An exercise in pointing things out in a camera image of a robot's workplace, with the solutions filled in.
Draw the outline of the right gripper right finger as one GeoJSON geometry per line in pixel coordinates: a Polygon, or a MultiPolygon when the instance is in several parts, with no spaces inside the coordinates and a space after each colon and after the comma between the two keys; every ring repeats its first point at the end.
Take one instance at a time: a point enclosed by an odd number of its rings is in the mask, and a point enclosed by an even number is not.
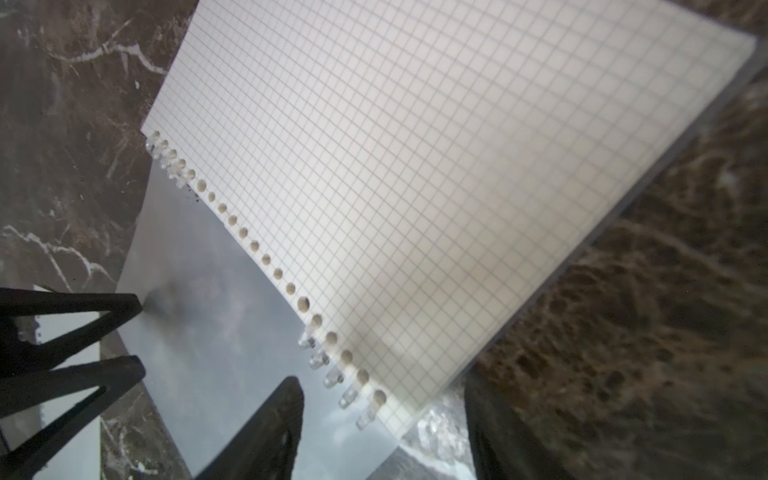
{"type": "Polygon", "coordinates": [[[474,370],[465,377],[465,412],[479,479],[571,479],[494,386],[474,370]]]}

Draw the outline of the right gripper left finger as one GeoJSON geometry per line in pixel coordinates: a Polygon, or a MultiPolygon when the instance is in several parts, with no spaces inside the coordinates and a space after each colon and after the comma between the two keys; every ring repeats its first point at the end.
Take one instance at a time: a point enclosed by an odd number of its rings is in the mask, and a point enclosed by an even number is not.
{"type": "Polygon", "coordinates": [[[290,479],[301,439],[304,393],[285,378],[199,479],[290,479]]]}

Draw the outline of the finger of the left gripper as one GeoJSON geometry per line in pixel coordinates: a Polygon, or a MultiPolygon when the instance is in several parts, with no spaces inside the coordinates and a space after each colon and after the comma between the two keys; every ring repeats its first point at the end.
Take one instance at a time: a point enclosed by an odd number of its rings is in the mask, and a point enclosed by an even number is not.
{"type": "Polygon", "coordinates": [[[143,310],[135,294],[62,293],[3,288],[1,290],[1,373],[23,375],[50,370],[100,341],[143,310]],[[42,344],[19,338],[19,317],[74,313],[101,314],[97,319],[42,344]]]}
{"type": "Polygon", "coordinates": [[[90,394],[18,448],[1,456],[3,479],[31,479],[82,429],[140,383],[146,370],[137,356],[39,371],[1,380],[3,418],[88,390],[90,394]]]}

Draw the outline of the small grid spiral notebook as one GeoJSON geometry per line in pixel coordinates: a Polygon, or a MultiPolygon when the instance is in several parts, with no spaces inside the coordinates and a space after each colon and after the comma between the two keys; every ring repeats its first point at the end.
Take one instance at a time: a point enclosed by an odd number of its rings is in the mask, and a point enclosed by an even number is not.
{"type": "Polygon", "coordinates": [[[199,475],[286,377],[363,479],[761,59],[669,1],[201,1],[121,332],[199,475]]]}

